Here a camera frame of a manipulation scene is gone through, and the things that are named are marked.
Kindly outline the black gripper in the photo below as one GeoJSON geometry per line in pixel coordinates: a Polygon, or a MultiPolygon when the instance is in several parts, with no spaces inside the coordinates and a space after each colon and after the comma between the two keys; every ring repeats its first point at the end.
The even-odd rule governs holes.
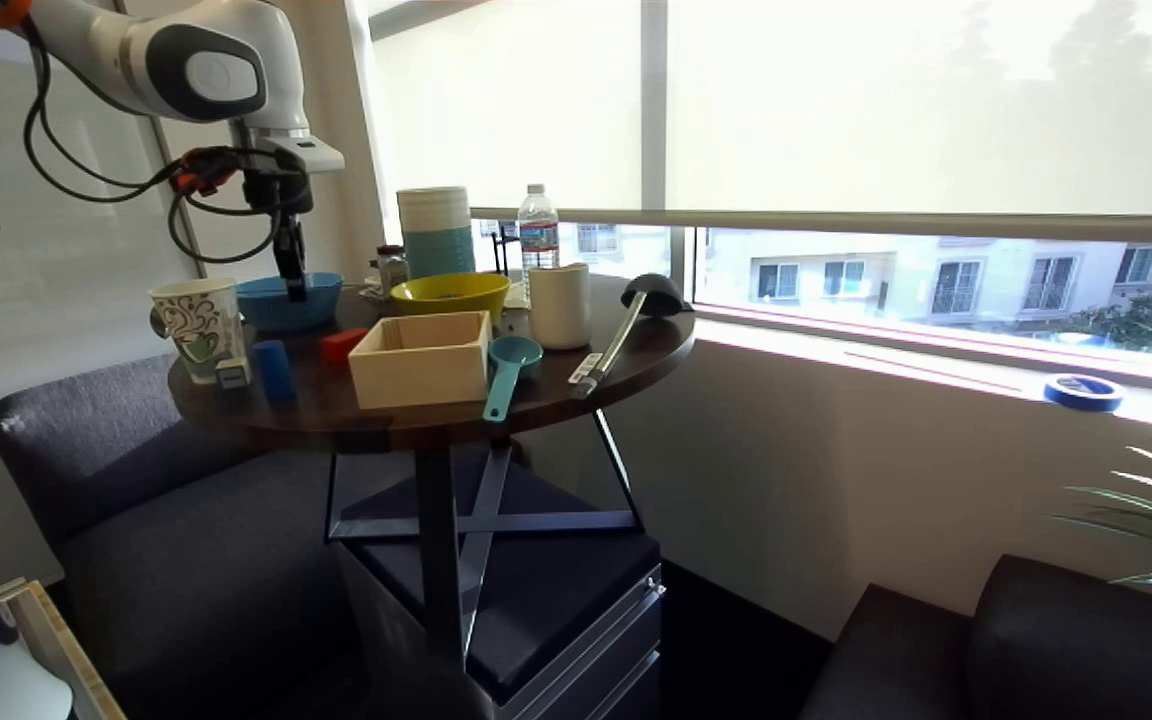
{"type": "Polygon", "coordinates": [[[251,211],[273,221],[273,251],[302,258],[302,216],[313,208],[313,183],[304,164],[285,149],[192,149],[172,171],[172,190],[212,196],[228,176],[244,176],[244,202],[251,211]]]}

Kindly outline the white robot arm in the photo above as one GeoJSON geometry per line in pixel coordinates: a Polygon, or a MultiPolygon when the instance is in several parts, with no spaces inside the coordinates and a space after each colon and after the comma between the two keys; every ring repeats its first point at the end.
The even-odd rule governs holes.
{"type": "Polygon", "coordinates": [[[164,169],[181,202],[212,196],[233,171],[273,224],[285,267],[304,262],[308,176],[344,158],[313,137],[294,22],[270,0],[192,0],[138,22],[97,0],[0,0],[0,33],[56,57],[101,102],[138,115],[228,124],[228,149],[192,149],[164,169]]]}

